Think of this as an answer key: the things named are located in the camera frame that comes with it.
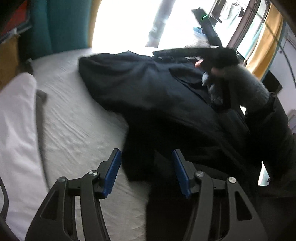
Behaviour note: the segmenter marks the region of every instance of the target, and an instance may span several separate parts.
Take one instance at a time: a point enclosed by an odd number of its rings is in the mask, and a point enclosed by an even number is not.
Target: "red panel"
[[[22,22],[25,22],[27,20],[27,6],[28,1],[25,0],[19,8],[15,11],[7,25],[5,26],[3,32],[1,35],[6,34],[10,30],[14,29],[15,27],[19,26]]]

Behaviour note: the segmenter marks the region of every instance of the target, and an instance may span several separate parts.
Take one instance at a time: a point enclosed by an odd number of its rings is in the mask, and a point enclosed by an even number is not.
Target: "white wall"
[[[291,63],[294,74],[296,75],[296,49],[287,41],[284,47],[289,62]],[[289,69],[287,60],[283,53],[277,52],[274,61],[270,67],[270,71],[278,79],[283,86],[279,92],[278,98],[286,112],[296,110],[296,88],[292,79],[291,71]]]

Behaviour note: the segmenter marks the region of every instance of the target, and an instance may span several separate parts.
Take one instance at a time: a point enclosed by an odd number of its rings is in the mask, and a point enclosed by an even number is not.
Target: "green light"
[[[203,16],[202,19],[201,19],[201,21],[202,21],[204,18],[206,18],[206,17],[207,17],[207,15]]]

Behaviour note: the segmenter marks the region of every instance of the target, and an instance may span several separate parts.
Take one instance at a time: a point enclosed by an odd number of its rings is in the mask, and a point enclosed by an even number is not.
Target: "gloved hand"
[[[201,62],[197,62],[195,67],[201,67]],[[248,112],[255,112],[267,104],[270,96],[269,91],[256,76],[241,65],[233,65],[223,69],[212,68],[211,74],[204,73],[203,85],[208,87],[211,99],[215,104],[222,103],[220,78],[229,81],[230,92],[236,94],[238,104],[246,107]]]

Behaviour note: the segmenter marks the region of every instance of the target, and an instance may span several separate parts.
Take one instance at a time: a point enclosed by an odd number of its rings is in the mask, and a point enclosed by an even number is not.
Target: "black sleeve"
[[[271,94],[263,109],[247,113],[245,119],[271,179],[291,185],[296,180],[296,145],[276,95]]]

